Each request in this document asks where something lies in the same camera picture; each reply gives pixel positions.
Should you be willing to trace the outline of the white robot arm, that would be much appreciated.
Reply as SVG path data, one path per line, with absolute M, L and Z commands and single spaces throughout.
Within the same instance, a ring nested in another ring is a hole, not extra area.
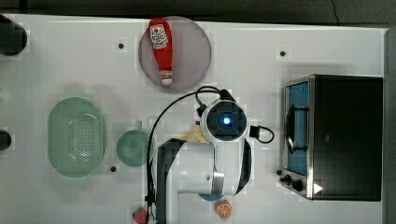
M 157 224 L 178 224 L 178 196 L 182 193 L 235 196 L 252 176 L 253 152 L 249 139 L 260 139 L 261 125 L 226 90 L 203 86 L 192 95 L 215 93 L 219 98 L 199 102 L 203 143 L 171 138 L 158 147 L 151 191 Z

